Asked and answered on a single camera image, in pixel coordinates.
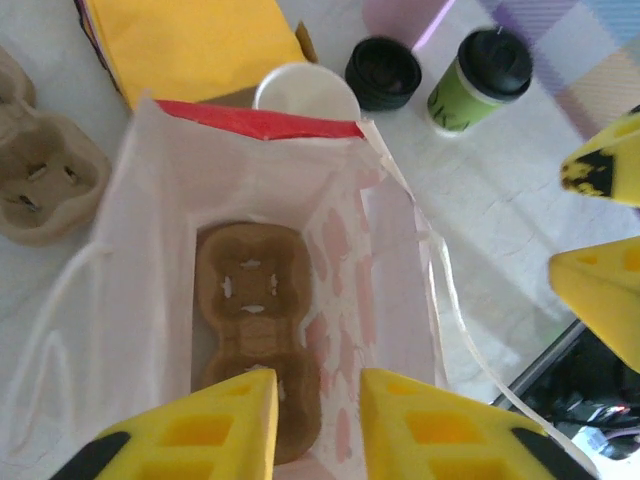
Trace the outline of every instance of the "white table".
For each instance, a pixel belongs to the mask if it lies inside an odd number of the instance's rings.
[[[321,63],[343,73],[367,34],[361,1],[279,1],[292,25],[305,21]],[[510,382],[575,318],[549,288],[549,256],[632,236],[640,223],[629,208],[561,190],[560,162],[582,140],[537,82],[464,136],[441,137],[424,121],[426,96],[459,42],[488,23],[475,0],[458,0],[418,53],[424,78],[411,103],[369,116],[449,243],[473,337]],[[72,0],[3,0],[0,44],[34,80],[40,108],[69,116],[116,155],[128,113],[78,26]],[[0,384],[11,375],[48,288],[86,233],[38,250],[0,238]],[[493,400],[496,389],[466,352],[444,300],[441,309],[453,387]]]

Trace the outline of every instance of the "cardboard cup holder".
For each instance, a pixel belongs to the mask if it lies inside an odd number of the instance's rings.
[[[40,246],[93,218],[111,165],[73,122],[34,102],[31,80],[0,49],[0,233]]]
[[[311,306],[311,263],[302,237],[277,225],[216,228],[197,253],[196,297],[220,339],[203,387],[255,368],[275,369],[275,462],[299,458],[321,424],[318,365],[298,334]]]

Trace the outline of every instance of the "red strip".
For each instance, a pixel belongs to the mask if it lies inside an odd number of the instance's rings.
[[[259,140],[300,137],[364,138],[356,122],[318,120],[266,110],[219,107],[173,100],[159,100],[158,105],[171,116]]]

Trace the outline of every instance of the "white paper cup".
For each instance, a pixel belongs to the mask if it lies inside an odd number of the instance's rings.
[[[313,63],[288,63],[270,72],[256,90],[253,108],[328,120],[360,120],[360,106],[349,85]]]

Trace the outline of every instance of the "white paper bag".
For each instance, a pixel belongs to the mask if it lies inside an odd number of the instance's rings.
[[[0,385],[2,459],[51,473],[101,429],[187,395],[214,354],[200,335],[192,342],[197,232],[251,221],[302,232],[313,264],[300,338],[321,370],[322,430],[275,477],[366,478],[360,370],[444,381],[420,242],[429,226],[375,126],[162,108],[139,106],[91,242]]]

